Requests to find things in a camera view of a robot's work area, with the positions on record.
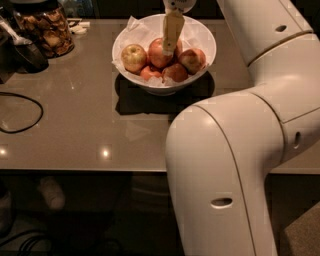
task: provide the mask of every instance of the dark floor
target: dark floor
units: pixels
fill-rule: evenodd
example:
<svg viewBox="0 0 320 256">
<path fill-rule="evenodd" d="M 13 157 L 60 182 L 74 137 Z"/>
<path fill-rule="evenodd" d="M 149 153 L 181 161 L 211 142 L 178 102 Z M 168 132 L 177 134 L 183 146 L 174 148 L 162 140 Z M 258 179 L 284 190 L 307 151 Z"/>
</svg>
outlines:
<svg viewBox="0 0 320 256">
<path fill-rule="evenodd" d="M 66 194 L 61 212 L 50 212 L 35 176 L 2 176 L 15 203 L 15 222 L 0 239 L 0 255 L 183 256 L 165 174 L 103 173 L 57 175 Z M 279 255 L 289 256 L 283 230 L 320 201 L 320 176 L 269 175 L 266 192 Z M 32 254 L 17 254 L 41 229 L 48 234 Z"/>
<path fill-rule="evenodd" d="M 53 213 L 32 179 L 3 177 L 15 199 L 16 221 L 0 243 L 22 231 L 40 228 L 50 237 L 34 247 L 38 253 L 34 255 L 49 251 L 50 245 L 57 256 L 183 255 L 165 176 L 132 177 L 124 173 L 64 175 L 56 179 L 67 201 L 63 211 Z M 147 192 L 150 185 L 152 195 Z M 0 255 L 17 255 L 21 244 L 34 235 L 10 242 L 0 248 Z"/>
</svg>

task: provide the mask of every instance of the dried food in jar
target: dried food in jar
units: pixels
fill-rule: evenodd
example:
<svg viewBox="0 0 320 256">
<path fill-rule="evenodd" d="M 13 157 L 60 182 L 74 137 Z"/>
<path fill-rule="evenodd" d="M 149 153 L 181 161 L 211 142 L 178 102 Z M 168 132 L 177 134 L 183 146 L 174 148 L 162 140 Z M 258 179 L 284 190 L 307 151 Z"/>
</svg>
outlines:
<svg viewBox="0 0 320 256">
<path fill-rule="evenodd" d="M 64 55 L 74 48 L 68 22 L 62 7 L 57 9 L 30 13 L 16 13 L 16 20 L 48 58 Z"/>
<path fill-rule="evenodd" d="M 42 18 L 39 22 L 38 22 L 38 27 L 41 30 L 46 30 L 46 29 L 50 29 L 51 25 L 49 23 L 49 21 L 47 21 L 46 19 Z"/>
</svg>

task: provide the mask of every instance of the red apple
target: red apple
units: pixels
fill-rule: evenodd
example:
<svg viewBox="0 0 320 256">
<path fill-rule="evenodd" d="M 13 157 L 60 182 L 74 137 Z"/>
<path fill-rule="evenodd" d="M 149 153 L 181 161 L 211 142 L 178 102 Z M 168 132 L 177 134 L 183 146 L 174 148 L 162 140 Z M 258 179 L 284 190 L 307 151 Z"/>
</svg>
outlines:
<svg viewBox="0 0 320 256">
<path fill-rule="evenodd" d="M 167 81 L 170 77 L 175 82 L 182 82 L 188 78 L 187 70 L 180 63 L 175 63 L 166 67 L 162 71 L 163 81 Z"/>
<path fill-rule="evenodd" d="M 139 44 L 129 44 L 121 52 L 126 70 L 137 74 L 147 63 L 147 52 Z"/>
<path fill-rule="evenodd" d="M 162 74 L 159 69 L 153 66 L 146 66 L 141 70 L 140 76 L 143 77 L 144 80 L 149 80 L 151 77 L 161 77 Z"/>
<path fill-rule="evenodd" d="M 189 74 L 194 75 L 206 65 L 206 55 L 199 48 L 190 48 L 182 52 L 179 56 L 181 63 Z"/>
<path fill-rule="evenodd" d="M 157 68 L 164 68 L 173 58 L 173 55 L 162 53 L 162 38 L 156 38 L 150 43 L 148 55 L 150 62 Z"/>
<path fill-rule="evenodd" d="M 174 55 L 179 57 L 182 52 L 183 52 L 182 41 L 179 38 L 177 41 L 176 49 L 174 50 Z"/>
</svg>

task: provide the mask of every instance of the fruit bowl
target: fruit bowl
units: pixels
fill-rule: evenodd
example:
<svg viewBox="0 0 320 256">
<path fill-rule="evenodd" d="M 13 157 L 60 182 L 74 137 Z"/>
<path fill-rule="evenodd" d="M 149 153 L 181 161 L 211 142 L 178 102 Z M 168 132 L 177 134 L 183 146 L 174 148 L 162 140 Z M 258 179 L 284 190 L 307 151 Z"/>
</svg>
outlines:
<svg viewBox="0 0 320 256">
<path fill-rule="evenodd" d="M 195 75 L 189 76 L 183 82 L 171 81 L 169 84 L 164 84 L 161 78 L 152 77 L 149 81 L 145 81 L 139 75 L 135 75 L 127 71 L 121 61 L 121 52 L 129 44 L 139 44 L 146 51 L 150 43 L 155 39 L 162 37 L 163 19 L 165 14 L 157 14 L 147 16 L 142 19 L 134 19 L 131 17 L 128 21 L 127 27 L 116 38 L 112 47 L 112 63 L 116 66 L 118 71 L 129 81 L 138 85 L 148 93 L 166 96 L 174 94 L 175 92 L 185 88 L 191 83 L 195 82 L 204 73 L 208 71 L 216 56 L 216 41 L 211 31 L 201 22 L 184 16 L 185 23 L 180 35 L 183 50 L 192 47 L 201 49 L 206 55 L 206 66 Z"/>
</svg>

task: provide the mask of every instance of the gray table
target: gray table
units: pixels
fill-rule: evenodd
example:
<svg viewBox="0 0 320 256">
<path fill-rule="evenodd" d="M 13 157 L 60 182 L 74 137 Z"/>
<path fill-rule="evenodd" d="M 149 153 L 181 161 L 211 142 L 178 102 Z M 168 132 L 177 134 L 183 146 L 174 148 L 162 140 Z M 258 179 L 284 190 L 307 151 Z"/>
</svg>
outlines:
<svg viewBox="0 0 320 256">
<path fill-rule="evenodd" d="M 128 87 L 111 64 L 113 42 L 127 20 L 90 22 L 86 35 L 74 36 L 75 49 L 49 60 L 48 69 L 37 74 L 16 73 L 0 85 L 1 91 L 32 97 L 44 107 L 42 120 L 32 129 L 0 133 L 2 171 L 166 171 L 165 140 L 174 113 L 139 113 L 139 108 L 130 113 L 130 106 L 141 104 L 141 99 L 149 106 L 152 102 L 165 106 L 165 99 Z M 218 48 L 209 69 L 214 81 L 212 95 L 252 86 L 225 21 L 202 22 L 214 33 Z M 122 94 L 116 88 L 123 84 L 127 90 L 122 90 L 125 96 L 119 98 Z M 119 102 L 125 114 L 117 111 Z M 148 104 L 142 104 L 140 110 L 146 110 Z M 30 124 L 38 113 L 28 102 L 0 98 L 2 126 Z M 274 172 L 318 173 L 318 152 L 319 143 Z"/>
</svg>

